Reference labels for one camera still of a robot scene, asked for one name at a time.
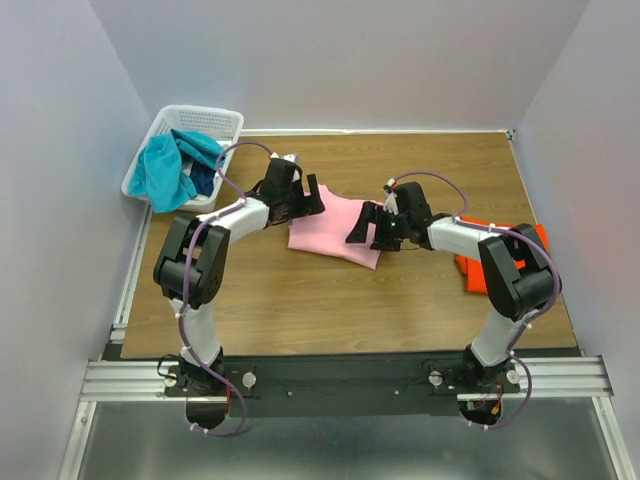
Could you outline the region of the pink t shirt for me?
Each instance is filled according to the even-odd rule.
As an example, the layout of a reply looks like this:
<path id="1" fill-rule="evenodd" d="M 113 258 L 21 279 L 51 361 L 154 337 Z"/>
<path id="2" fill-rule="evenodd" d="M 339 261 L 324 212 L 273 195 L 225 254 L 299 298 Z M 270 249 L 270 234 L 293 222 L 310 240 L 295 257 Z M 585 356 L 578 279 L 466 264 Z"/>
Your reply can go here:
<path id="1" fill-rule="evenodd" d="M 321 214 L 294 219 L 289 227 L 287 247 L 292 250 L 335 257 L 376 270 L 380 251 L 373 250 L 375 227 L 368 226 L 364 243 L 347 243 L 364 205 L 362 199 L 348 199 L 332 193 L 326 185 L 319 186 L 325 211 Z"/>

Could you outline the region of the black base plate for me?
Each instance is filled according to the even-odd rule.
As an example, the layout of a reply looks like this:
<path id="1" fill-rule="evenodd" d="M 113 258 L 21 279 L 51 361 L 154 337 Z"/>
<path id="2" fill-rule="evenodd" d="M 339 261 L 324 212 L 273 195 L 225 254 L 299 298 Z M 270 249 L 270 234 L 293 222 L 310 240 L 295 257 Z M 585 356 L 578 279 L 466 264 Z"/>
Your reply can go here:
<path id="1" fill-rule="evenodd" d="M 168 397 L 187 418 L 217 426 L 250 419 L 469 415 L 494 424 L 506 394 L 520 390 L 509 360 L 477 367 L 462 351 L 226 356 L 202 369 L 175 355 L 157 364 Z"/>

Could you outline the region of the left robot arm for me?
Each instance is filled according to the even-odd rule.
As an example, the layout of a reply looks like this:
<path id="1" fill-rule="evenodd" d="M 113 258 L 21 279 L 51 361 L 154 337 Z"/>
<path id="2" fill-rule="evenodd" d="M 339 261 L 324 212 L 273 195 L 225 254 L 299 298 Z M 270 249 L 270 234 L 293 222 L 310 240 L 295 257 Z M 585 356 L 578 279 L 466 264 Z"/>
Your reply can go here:
<path id="1" fill-rule="evenodd" d="M 213 299 L 222 286 L 229 247 L 249 234 L 325 211 L 316 176 L 296 154 L 273 155 L 265 177 L 232 205 L 204 216 L 178 215 L 153 270 L 177 320 L 182 346 L 168 387 L 209 395 L 225 383 Z"/>

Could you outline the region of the teal t shirt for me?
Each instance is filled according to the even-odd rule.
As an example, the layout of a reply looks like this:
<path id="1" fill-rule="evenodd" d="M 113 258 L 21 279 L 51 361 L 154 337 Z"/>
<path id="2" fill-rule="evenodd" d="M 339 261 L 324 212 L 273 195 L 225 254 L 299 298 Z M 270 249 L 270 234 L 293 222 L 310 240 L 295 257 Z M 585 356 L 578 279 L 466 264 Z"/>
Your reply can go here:
<path id="1" fill-rule="evenodd" d="M 157 213 L 173 212 L 199 196 L 189 177 L 195 162 L 216 172 L 225 163 L 224 148 L 198 131 L 155 135 L 138 155 L 129 195 L 147 198 Z"/>

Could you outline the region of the white plastic laundry basket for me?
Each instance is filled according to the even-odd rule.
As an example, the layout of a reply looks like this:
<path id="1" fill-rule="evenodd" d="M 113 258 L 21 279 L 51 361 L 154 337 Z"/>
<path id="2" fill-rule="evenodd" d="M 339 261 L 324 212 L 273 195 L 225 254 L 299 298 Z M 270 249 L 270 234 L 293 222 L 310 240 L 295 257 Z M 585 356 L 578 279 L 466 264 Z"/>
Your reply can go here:
<path id="1" fill-rule="evenodd" d="M 131 160 L 121 183 L 122 194 L 134 198 L 129 195 L 129 184 L 134 175 L 138 155 L 152 136 L 167 134 L 172 128 L 199 131 L 226 148 L 239 140 L 243 126 L 244 116 L 233 110 L 195 105 L 167 105 L 163 107 L 154 118 L 138 151 Z M 222 183 L 222 179 L 216 174 L 212 183 L 214 190 L 210 196 L 199 195 L 195 199 L 187 201 L 179 209 L 199 214 L 213 212 Z"/>

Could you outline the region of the aluminium frame rail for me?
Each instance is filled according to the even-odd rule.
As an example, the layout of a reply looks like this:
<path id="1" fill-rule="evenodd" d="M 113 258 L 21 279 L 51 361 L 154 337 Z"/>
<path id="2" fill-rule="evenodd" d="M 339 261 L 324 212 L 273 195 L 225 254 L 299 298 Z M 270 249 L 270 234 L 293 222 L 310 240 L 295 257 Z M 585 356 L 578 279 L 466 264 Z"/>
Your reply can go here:
<path id="1" fill-rule="evenodd" d="M 92 361 L 87 365 L 80 400 L 85 402 L 165 401 L 158 361 Z"/>

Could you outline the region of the orange folded t shirt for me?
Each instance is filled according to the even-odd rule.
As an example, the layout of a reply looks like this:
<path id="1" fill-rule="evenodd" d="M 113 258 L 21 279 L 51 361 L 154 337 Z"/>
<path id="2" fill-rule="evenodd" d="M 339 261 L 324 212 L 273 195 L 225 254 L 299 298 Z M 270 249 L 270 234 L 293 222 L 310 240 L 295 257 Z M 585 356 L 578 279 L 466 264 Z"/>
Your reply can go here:
<path id="1" fill-rule="evenodd" d="M 489 226 L 489 222 L 480 221 L 471 217 L 461 217 L 463 221 L 475 223 L 483 226 Z M 510 229 L 515 227 L 514 224 L 497 223 L 498 228 Z M 543 243 L 544 248 L 549 250 L 549 240 L 545 227 L 542 224 L 534 224 L 534 229 L 538 234 L 540 240 Z M 460 273 L 466 278 L 466 291 L 473 294 L 487 295 L 487 286 L 485 283 L 483 267 L 481 262 L 473 260 L 469 257 L 456 255 L 455 261 Z M 515 266 L 518 270 L 524 268 L 525 262 L 523 260 L 515 261 Z"/>

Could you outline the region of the navy blue t shirt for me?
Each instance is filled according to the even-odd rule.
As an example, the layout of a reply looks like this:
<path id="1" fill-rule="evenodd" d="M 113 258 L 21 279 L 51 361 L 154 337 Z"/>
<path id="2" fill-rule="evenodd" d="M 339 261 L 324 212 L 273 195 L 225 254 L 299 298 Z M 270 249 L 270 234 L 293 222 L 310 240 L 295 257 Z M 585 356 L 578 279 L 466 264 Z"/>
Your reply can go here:
<path id="1" fill-rule="evenodd" d="M 210 197 L 213 194 L 215 174 L 215 170 L 205 164 L 192 164 L 189 177 L 198 195 Z"/>

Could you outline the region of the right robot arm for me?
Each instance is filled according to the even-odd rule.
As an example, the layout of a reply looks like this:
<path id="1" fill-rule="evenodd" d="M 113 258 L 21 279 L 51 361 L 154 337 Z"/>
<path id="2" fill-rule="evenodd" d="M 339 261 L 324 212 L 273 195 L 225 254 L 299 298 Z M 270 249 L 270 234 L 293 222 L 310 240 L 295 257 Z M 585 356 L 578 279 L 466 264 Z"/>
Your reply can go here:
<path id="1" fill-rule="evenodd" d="M 505 370 L 513 347 L 529 324 L 551 307 L 561 280 L 536 229 L 480 225 L 459 216 L 431 211 L 416 182 L 388 182 L 384 203 L 363 203 L 345 238 L 372 250 L 398 251 L 407 240 L 430 251 L 460 255 L 479 262 L 491 305 L 480 333 L 456 366 L 443 376 L 474 392 L 485 390 Z M 367 241 L 369 228 L 373 237 Z"/>

